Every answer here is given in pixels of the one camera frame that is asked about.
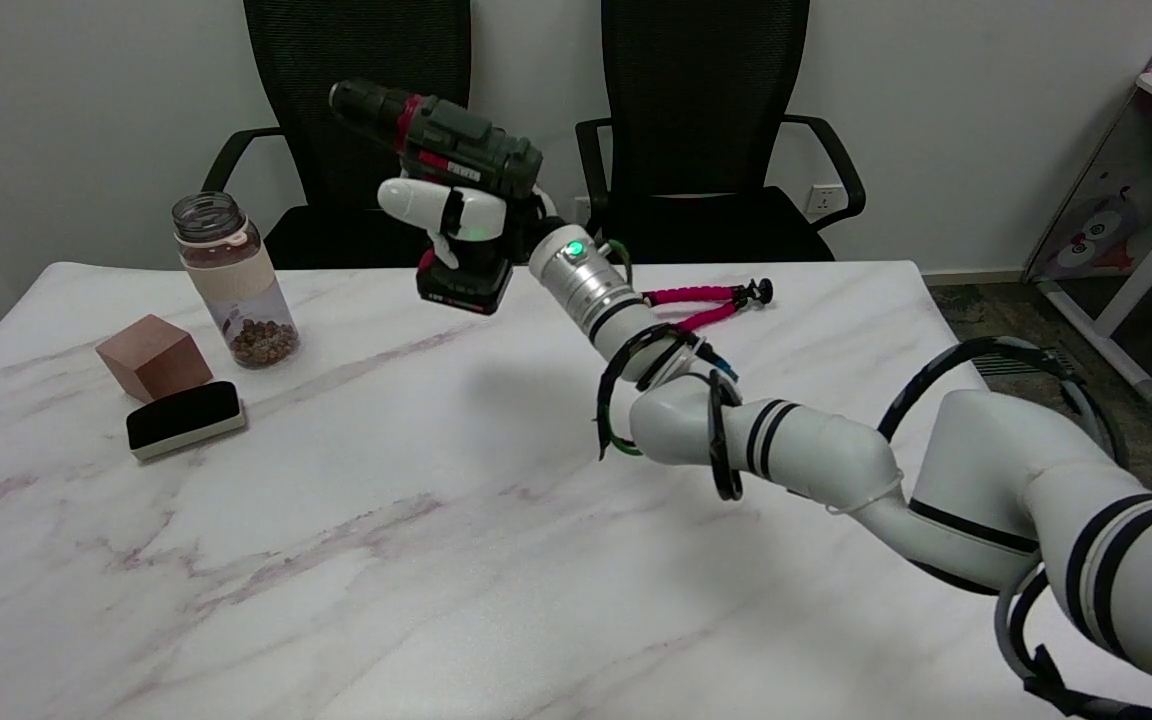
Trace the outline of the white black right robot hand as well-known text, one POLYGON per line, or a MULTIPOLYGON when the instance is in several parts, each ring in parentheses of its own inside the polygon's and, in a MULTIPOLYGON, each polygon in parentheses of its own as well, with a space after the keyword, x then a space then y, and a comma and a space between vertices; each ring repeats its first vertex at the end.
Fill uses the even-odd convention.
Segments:
POLYGON ((431 249, 419 270, 442 268, 485 275, 505 262, 498 241, 506 234, 508 202, 470 187, 444 185, 429 179, 387 179, 378 191, 380 209, 397 222, 426 232, 431 249))

